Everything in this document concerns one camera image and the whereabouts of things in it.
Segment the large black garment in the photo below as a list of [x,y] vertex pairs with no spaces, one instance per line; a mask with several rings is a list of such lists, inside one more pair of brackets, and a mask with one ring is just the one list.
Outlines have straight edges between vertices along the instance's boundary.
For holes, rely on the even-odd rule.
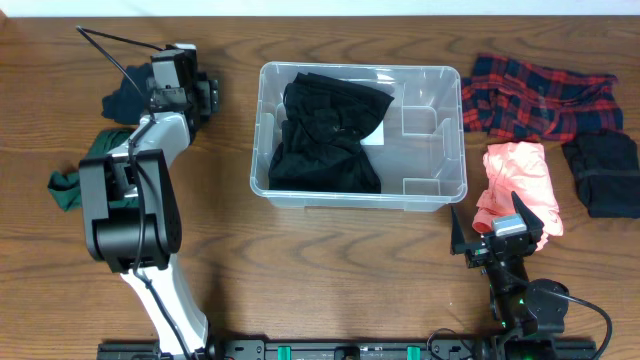
[[371,87],[299,73],[284,90],[286,119],[269,188],[379,194],[381,180],[361,141],[381,125],[393,100]]

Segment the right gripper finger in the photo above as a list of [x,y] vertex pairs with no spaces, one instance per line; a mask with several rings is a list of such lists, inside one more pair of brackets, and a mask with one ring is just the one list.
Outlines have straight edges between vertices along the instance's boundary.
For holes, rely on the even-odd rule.
[[451,207],[451,219],[452,219],[451,252],[465,253],[467,250],[465,235],[461,227],[456,209],[454,207]]
[[542,231],[543,221],[540,220],[531,209],[529,209],[515,191],[511,192],[512,203],[515,212],[522,218],[527,230]]

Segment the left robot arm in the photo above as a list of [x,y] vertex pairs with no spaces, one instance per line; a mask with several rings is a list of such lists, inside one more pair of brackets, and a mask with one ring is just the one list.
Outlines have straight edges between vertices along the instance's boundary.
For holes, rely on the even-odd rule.
[[209,322],[179,264],[182,225],[169,168],[218,110],[218,87],[198,69],[197,49],[152,55],[151,88],[138,128],[79,164],[86,246],[129,284],[159,337],[152,347],[109,345],[101,359],[209,359]]

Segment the dark navy garment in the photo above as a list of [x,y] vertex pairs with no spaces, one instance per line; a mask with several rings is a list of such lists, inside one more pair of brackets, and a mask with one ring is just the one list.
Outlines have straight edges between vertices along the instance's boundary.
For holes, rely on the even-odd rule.
[[145,63],[128,66],[126,72],[142,94],[124,77],[120,88],[102,99],[102,116],[121,125],[138,125],[151,97],[152,90],[148,86],[148,80],[153,77],[153,70],[150,63]]

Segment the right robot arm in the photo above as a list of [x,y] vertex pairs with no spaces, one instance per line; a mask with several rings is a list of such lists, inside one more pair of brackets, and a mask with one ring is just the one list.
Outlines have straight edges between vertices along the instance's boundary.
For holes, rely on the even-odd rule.
[[458,215],[452,214],[451,253],[465,257],[468,268],[489,278],[490,308],[503,332],[472,347],[476,359],[558,359],[554,336],[564,332],[568,293],[564,285],[528,278],[524,259],[537,249],[544,223],[516,193],[515,213],[492,221],[476,242],[465,239]]

